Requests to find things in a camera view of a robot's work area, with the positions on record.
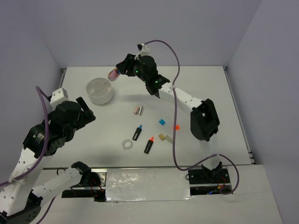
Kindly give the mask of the pink marker pack bottle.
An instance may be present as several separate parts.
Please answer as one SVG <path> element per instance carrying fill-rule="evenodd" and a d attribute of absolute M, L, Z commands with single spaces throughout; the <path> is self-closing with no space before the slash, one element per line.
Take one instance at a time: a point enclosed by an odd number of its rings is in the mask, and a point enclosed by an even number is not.
<path fill-rule="evenodd" d="M 117 80 L 117 78 L 121 75 L 121 72 L 118 70 L 118 68 L 114 68 L 112 71 L 109 72 L 107 78 L 109 81 L 113 82 Z"/>

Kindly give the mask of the black blue-tip highlighter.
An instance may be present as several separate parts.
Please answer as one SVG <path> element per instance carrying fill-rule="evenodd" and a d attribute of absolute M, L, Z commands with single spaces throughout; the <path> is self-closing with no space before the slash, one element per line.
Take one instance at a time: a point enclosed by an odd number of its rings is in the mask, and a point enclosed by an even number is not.
<path fill-rule="evenodd" d="M 139 127 L 137 127 L 137 129 L 136 129 L 136 131 L 135 131 L 135 133 L 133 135 L 132 140 L 137 141 L 137 139 L 138 139 L 141 131 L 142 131 L 142 125 L 140 125 Z"/>

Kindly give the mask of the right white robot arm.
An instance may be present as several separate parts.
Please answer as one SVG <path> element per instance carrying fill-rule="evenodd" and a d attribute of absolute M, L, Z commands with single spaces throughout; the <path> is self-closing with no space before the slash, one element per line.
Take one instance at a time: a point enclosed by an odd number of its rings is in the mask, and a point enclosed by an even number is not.
<path fill-rule="evenodd" d="M 212 100 L 198 99 L 175 87 L 174 82 L 163 77 L 157 70 L 157 64 L 151 56 L 135 56 L 127 54 L 126 58 L 116 65 L 120 74 L 128 77 L 138 77 L 145 84 L 146 90 L 152 96 L 174 104 L 175 112 L 181 109 L 190 117 L 192 135 L 205 144 L 209 155 L 189 168 L 200 165 L 203 177 L 207 182 L 214 182 L 220 176 L 222 162 L 219 156 L 211 150 L 211 139 L 220 125 L 220 120 Z"/>

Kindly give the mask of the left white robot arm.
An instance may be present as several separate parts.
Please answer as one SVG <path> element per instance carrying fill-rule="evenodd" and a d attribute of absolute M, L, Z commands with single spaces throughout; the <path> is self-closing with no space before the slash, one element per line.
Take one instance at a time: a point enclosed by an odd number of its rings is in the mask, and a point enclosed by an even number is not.
<path fill-rule="evenodd" d="M 56 151 L 71 141 L 77 130 L 95 119 L 83 98 L 79 97 L 58 104 L 46 120 L 30 129 L 12 180 L 0 192 L 2 224 L 29 224 L 57 195 L 74 185 L 86 186 L 91 182 L 91 168 L 78 161 L 46 183 L 35 185 Z"/>

